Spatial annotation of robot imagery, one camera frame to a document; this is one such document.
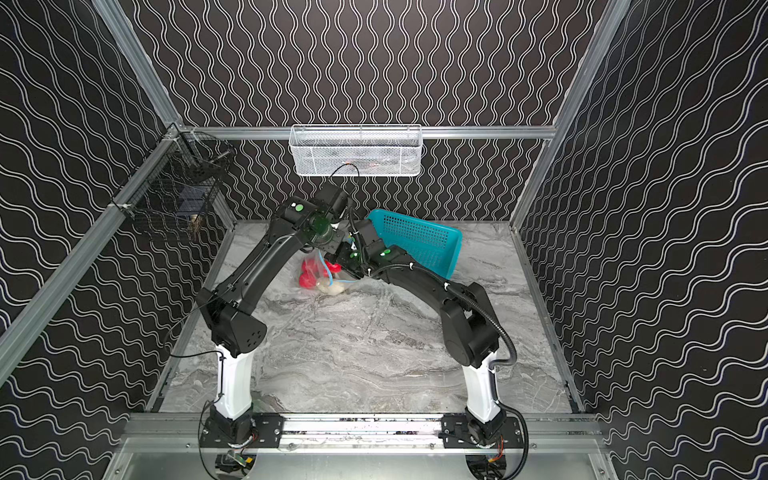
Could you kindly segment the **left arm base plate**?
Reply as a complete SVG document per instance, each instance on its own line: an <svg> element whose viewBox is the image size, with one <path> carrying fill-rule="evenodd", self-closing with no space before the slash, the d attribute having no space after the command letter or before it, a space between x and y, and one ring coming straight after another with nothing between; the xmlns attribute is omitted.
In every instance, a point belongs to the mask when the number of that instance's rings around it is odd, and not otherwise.
<svg viewBox="0 0 768 480"><path fill-rule="evenodd" d="M277 413L246 412L229 419L212 409L199 434L203 448L276 448L280 444L285 418Z"/></svg>

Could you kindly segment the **clear zip top bag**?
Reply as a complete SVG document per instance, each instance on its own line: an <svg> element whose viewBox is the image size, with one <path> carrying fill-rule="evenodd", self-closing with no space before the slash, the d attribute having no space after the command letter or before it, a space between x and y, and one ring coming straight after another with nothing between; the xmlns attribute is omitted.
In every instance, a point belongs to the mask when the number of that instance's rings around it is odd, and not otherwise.
<svg viewBox="0 0 768 480"><path fill-rule="evenodd" d="M304 259L307 259L307 258L314 259L316 261L317 272L313 275L317 278L317 285L320 283L326 283L326 284L340 283L346 287L346 290L348 290L354 283L357 282L356 279L354 279L350 274L344 272L343 270L341 270L339 273L332 274L329 271L328 267L326 266L326 263L329 261L325 259L325 257L319 250L314 250L311 253L307 253L302 258L301 270L300 270L299 276L303 273L302 262Z"/></svg>

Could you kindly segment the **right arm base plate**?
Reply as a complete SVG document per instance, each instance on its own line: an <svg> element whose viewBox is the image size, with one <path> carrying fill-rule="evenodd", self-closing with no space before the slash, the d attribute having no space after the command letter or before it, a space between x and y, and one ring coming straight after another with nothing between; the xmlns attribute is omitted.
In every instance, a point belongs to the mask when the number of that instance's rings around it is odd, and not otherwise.
<svg viewBox="0 0 768 480"><path fill-rule="evenodd" d="M468 411L446 414L441 418L438 437L447 449L496 448L500 440L505 448L524 446L519 420L504 411L485 423Z"/></svg>

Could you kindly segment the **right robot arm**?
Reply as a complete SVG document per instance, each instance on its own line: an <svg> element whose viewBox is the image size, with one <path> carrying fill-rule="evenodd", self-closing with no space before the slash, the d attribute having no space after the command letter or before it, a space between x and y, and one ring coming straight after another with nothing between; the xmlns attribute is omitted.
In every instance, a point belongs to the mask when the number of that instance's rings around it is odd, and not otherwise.
<svg viewBox="0 0 768 480"><path fill-rule="evenodd" d="M466 384L459 438L478 447L499 445L507 414L498 396L496 369L515 365L518 355L484 287L430 270L401 246L386 244L369 220L344 222L325 251L331 263L352 277L404 289L436 312L445 349L461 365Z"/></svg>

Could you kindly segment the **dark red apple toy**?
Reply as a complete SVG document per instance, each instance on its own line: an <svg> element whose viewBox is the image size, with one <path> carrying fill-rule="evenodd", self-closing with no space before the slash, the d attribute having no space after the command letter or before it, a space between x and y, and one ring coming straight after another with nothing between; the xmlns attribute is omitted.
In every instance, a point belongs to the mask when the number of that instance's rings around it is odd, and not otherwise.
<svg viewBox="0 0 768 480"><path fill-rule="evenodd" d="M303 272L299 276L299 285L304 289L313 290L317 286L317 278L309 272Z"/></svg>

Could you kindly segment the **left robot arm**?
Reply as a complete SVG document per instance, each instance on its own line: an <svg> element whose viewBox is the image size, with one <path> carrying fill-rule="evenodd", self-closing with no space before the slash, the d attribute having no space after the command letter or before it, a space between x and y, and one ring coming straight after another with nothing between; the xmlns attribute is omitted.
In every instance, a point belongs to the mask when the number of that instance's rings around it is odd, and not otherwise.
<svg viewBox="0 0 768 480"><path fill-rule="evenodd" d="M253 435L251 372L267 325L253 313L285 264L299 251L327 245L347 207L348 195L326 184L312 198L291 197L271 216L262 239L222 282L202 289L196 302L215 345L219 391L209 407L206 429L232 446Z"/></svg>

